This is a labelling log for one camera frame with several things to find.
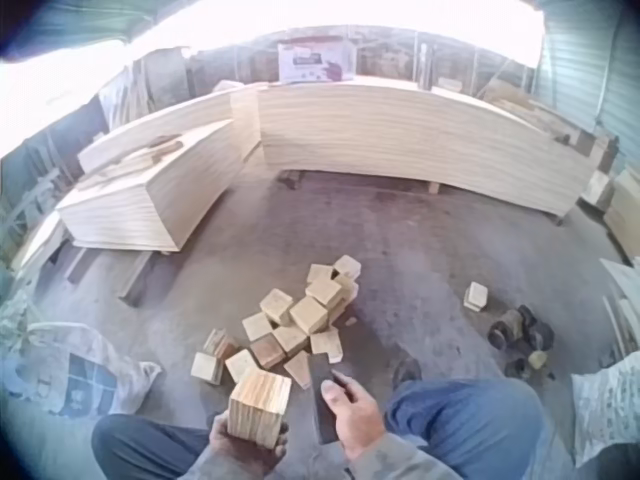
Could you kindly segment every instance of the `knee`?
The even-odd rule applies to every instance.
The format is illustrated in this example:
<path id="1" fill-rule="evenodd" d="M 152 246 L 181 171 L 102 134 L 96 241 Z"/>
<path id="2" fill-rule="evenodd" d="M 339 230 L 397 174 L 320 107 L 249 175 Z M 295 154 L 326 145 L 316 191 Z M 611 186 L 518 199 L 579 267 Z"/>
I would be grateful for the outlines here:
<path id="1" fill-rule="evenodd" d="M 126 431 L 130 424 L 130 416 L 123 414 L 107 415 L 102 417 L 93 427 L 91 434 L 91 449 L 93 455 L 100 461 L 100 458 L 108 451 L 113 450 L 121 433 Z"/>
<path id="2" fill-rule="evenodd" d="M 536 392 L 526 383 L 515 379 L 497 381 L 494 399 L 506 425 L 520 434 L 530 433 L 538 438 L 544 425 L 542 404 Z"/>

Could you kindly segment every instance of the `person's left hand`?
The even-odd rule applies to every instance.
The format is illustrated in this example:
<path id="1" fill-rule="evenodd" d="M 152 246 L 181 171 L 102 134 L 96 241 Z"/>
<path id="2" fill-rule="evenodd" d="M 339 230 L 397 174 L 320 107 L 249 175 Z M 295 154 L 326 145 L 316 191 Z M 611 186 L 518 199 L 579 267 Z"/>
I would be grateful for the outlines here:
<path id="1" fill-rule="evenodd" d="M 248 440 L 229 435 L 227 432 L 228 421 L 229 410 L 214 419 L 209 434 L 211 449 L 215 453 L 234 458 L 258 477 L 264 477 L 271 473 L 287 453 L 287 432 L 289 431 L 287 423 L 282 422 L 276 446 L 273 450 L 269 450 Z"/>

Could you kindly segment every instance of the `person's hand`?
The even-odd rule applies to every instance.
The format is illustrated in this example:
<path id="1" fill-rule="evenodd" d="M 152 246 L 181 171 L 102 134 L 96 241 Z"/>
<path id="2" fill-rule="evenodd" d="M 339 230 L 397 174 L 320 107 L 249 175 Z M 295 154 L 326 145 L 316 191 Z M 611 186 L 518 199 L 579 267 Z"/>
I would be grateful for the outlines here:
<path id="1" fill-rule="evenodd" d="M 375 399 L 353 378 L 333 371 L 343 387 L 331 380 L 322 382 L 322 397 L 336 415 L 336 432 L 350 462 L 385 433 L 382 414 Z"/>
<path id="2" fill-rule="evenodd" d="M 228 421 L 229 410 L 218 415 L 213 421 L 209 443 L 215 453 L 234 458 L 260 478 L 270 473 L 284 458 L 287 453 L 287 432 L 289 431 L 286 422 L 282 422 L 275 448 L 269 450 L 248 440 L 229 435 L 227 432 Z"/>

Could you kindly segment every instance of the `person's right hand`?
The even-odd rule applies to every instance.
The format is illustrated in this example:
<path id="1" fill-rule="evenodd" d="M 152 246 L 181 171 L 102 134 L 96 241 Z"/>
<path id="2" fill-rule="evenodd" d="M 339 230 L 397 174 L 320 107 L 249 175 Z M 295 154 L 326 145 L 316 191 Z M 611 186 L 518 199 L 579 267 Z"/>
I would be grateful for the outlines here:
<path id="1" fill-rule="evenodd" d="M 375 399 L 353 378 L 333 371 L 342 388 L 331 380 L 322 382 L 322 397 L 336 415 L 336 431 L 350 462 L 385 433 L 382 414 Z"/>

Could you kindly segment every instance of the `person's leg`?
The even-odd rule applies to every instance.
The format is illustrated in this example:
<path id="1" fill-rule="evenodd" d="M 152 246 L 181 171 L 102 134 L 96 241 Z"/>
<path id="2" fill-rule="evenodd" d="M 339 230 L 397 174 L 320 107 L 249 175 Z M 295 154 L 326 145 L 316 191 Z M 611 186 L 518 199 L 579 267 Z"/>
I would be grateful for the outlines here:
<path id="1" fill-rule="evenodd" d="M 463 478 L 520 479 L 542 432 L 542 406 L 519 380 L 409 381 L 394 392 L 387 429 L 428 442 L 424 450 Z"/>
<path id="2" fill-rule="evenodd" d="M 184 475 L 209 444 L 204 429 L 161 425 L 134 415 L 108 415 L 91 437 L 108 480 L 170 480 Z"/>

